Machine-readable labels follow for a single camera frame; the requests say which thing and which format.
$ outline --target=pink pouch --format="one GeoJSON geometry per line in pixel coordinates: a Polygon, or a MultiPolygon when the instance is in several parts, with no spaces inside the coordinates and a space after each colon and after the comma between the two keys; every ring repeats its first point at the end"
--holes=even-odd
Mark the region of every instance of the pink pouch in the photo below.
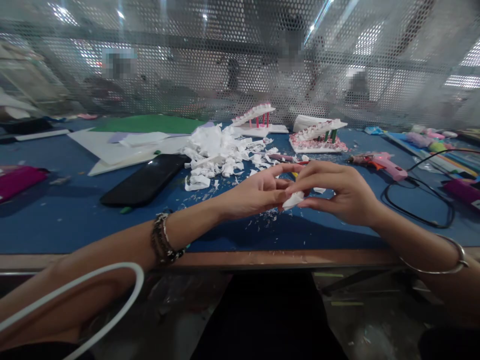
{"type": "Polygon", "coordinates": [[[45,170],[31,166],[0,166],[0,204],[47,178],[45,170]]]}

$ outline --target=black cable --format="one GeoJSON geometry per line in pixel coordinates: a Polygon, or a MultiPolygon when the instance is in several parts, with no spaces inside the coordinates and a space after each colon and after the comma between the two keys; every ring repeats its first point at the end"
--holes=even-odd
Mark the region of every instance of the black cable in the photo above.
{"type": "MultiPolygon", "coordinates": [[[[415,169],[418,165],[420,165],[421,163],[433,158],[434,156],[437,156],[438,154],[442,154],[442,153],[446,153],[446,152],[450,152],[450,151],[463,151],[463,152],[467,152],[467,153],[477,153],[477,154],[480,154],[480,151],[476,151],[476,150],[463,150],[463,149],[447,149],[447,150],[442,150],[442,151],[439,151],[439,152],[436,152],[424,159],[422,159],[421,161],[417,162],[415,165],[413,165],[411,168],[409,168],[406,172],[409,173],[411,172],[413,169],[415,169]]],[[[390,203],[390,205],[392,205],[395,209],[397,209],[398,211],[404,213],[405,215],[408,215],[409,217],[411,218],[414,218],[424,224],[427,224],[427,225],[430,225],[434,228],[437,228],[437,229],[447,229],[449,228],[452,223],[454,222],[454,219],[455,219],[455,208],[454,206],[452,205],[452,203],[450,201],[448,201],[442,194],[440,194],[439,192],[437,192],[435,189],[433,189],[431,186],[427,185],[425,182],[421,181],[420,179],[417,179],[417,178],[414,178],[414,177],[411,177],[411,176],[408,176],[406,179],[406,181],[408,181],[409,183],[415,185],[415,187],[419,187],[418,184],[422,184],[424,185],[425,187],[427,187],[437,198],[439,198],[440,200],[442,200],[448,207],[448,212],[449,212],[449,216],[448,216],[448,220],[446,222],[445,225],[439,225],[438,223],[436,222],[433,222],[433,221],[428,221],[420,216],[417,216],[413,213],[411,213],[410,211],[407,211],[405,210],[404,208],[398,206],[397,204],[395,204],[389,197],[389,190],[390,188],[393,186],[393,185],[397,185],[399,182],[398,181],[395,181],[395,182],[392,182],[391,184],[389,184],[385,190],[383,191],[383,195],[385,196],[385,199],[390,203]]]]}

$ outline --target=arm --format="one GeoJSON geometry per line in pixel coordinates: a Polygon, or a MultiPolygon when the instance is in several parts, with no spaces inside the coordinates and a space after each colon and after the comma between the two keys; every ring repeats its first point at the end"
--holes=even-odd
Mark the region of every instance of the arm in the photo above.
{"type": "MultiPolygon", "coordinates": [[[[261,171],[220,196],[171,214],[165,227],[176,250],[184,248],[222,221],[247,217],[280,206],[286,199],[282,172],[303,167],[282,164],[261,171]]],[[[80,276],[119,262],[134,262],[144,271],[156,264],[150,234],[153,221],[130,227],[85,246],[46,268],[0,299],[0,321],[80,276]]],[[[129,269],[104,273],[52,300],[0,333],[0,350],[41,341],[75,342],[81,324],[96,315],[135,281],[129,269]]]]}
{"type": "MultiPolygon", "coordinates": [[[[447,271],[457,264],[455,247],[383,205],[353,167],[311,161],[286,191],[309,192],[313,187],[334,189],[336,195],[331,199],[308,197],[298,207],[324,211],[346,223],[372,228],[415,268],[447,271]]],[[[418,275],[447,306],[480,323],[480,264],[470,256],[465,260],[470,267],[456,274],[418,275]]]]}

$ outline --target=person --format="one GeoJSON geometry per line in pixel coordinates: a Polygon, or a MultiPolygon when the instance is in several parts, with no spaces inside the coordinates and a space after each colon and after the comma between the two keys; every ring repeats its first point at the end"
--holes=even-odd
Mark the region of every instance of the person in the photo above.
{"type": "MultiPolygon", "coordinates": [[[[222,222],[275,207],[281,211],[292,193],[308,194],[314,187],[333,189],[336,195],[331,199],[307,197],[299,208],[331,213],[348,224],[370,227],[413,268],[443,272],[458,266],[455,246],[383,205],[353,167],[326,161],[311,161],[305,167],[288,163],[272,166],[217,197],[170,214],[164,219],[167,241],[177,252],[222,222]],[[276,178],[290,172],[298,173],[295,182],[276,178]]],[[[153,269],[159,262],[158,248],[154,249],[151,237],[157,224],[151,220],[125,229],[50,265],[0,299],[0,319],[110,264],[134,262],[145,272],[153,269]]],[[[468,255],[465,261],[468,266],[456,273],[417,274],[447,307],[478,325],[480,265],[468,255]]],[[[322,353],[326,359],[346,359],[328,328],[312,277],[303,274],[266,273],[254,276],[256,280],[248,274],[235,275],[192,358],[308,359],[322,353]]],[[[117,269],[55,298],[0,333],[0,357],[27,359],[41,352],[45,359],[62,359],[76,348],[81,325],[126,292],[134,280],[131,270],[117,269]]],[[[84,353],[81,359],[92,359],[92,354],[84,353]]]]}

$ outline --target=wooden table edge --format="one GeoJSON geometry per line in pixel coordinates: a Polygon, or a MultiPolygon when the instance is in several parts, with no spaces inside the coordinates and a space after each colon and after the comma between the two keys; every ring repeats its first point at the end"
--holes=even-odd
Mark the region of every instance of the wooden table edge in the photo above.
{"type": "MultiPolygon", "coordinates": [[[[480,246],[466,247],[474,259],[480,259],[480,246]]],[[[66,254],[3,254],[0,255],[0,275],[38,272],[66,254]]],[[[328,267],[389,267],[401,265],[391,249],[322,249],[187,252],[174,265],[165,269],[270,269],[328,267]]]]}

